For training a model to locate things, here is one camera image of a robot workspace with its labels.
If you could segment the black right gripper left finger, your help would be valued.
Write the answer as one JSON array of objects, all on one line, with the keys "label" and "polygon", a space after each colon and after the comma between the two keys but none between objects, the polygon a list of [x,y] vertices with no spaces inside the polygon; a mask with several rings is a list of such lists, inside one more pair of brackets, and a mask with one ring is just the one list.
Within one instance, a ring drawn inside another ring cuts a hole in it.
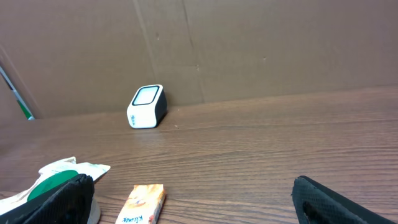
[{"label": "black right gripper left finger", "polygon": [[86,224],[90,217],[94,192],[93,178],[78,174],[1,215],[1,223]]}]

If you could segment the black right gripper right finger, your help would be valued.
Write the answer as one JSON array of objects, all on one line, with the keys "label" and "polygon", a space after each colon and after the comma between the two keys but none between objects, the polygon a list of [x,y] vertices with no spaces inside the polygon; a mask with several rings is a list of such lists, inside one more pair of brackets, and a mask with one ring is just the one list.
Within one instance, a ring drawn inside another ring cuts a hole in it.
[{"label": "black right gripper right finger", "polygon": [[304,175],[294,180],[292,201],[300,224],[394,224]]}]

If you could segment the white plastic pouch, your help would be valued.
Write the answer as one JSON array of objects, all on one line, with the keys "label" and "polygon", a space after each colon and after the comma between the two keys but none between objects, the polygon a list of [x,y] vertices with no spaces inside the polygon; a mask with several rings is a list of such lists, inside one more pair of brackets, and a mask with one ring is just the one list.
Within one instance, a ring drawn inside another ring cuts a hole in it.
[{"label": "white plastic pouch", "polygon": [[110,170],[110,166],[103,164],[90,164],[89,162],[77,163],[76,157],[69,157],[47,164],[46,166],[39,169],[39,178],[35,183],[27,190],[20,192],[12,197],[8,197],[1,200],[1,215],[21,206],[28,201],[30,193],[43,181],[50,178],[51,176],[58,174],[66,170],[74,170],[78,174],[86,174],[98,180],[102,175]]}]

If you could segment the orange tissue pack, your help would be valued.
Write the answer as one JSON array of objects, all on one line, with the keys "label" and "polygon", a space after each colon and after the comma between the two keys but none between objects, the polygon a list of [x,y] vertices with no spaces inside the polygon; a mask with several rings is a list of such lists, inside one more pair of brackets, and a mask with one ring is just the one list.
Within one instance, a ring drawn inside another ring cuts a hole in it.
[{"label": "orange tissue pack", "polygon": [[157,224],[165,198],[163,184],[135,185],[115,224]]}]

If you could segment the green lid jar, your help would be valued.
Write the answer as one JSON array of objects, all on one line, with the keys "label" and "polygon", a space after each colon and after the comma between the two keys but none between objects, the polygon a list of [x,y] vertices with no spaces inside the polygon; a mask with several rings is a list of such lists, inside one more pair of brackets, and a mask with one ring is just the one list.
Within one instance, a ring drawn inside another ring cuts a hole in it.
[{"label": "green lid jar", "polygon": [[[51,175],[49,178],[43,180],[41,183],[36,185],[27,197],[27,201],[31,201],[38,196],[52,190],[55,187],[63,184],[64,182],[77,176],[78,172],[75,170],[65,170]],[[101,210],[95,198],[93,198],[90,208],[90,216],[87,224],[97,224],[100,220]]]}]

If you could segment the white barcode scanner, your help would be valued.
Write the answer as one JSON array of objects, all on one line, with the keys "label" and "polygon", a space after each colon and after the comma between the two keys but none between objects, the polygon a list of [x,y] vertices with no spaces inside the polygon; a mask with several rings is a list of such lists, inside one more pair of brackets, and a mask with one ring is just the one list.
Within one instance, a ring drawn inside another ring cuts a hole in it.
[{"label": "white barcode scanner", "polygon": [[162,85],[142,86],[127,107],[127,120],[133,129],[155,128],[167,113],[167,99]]}]

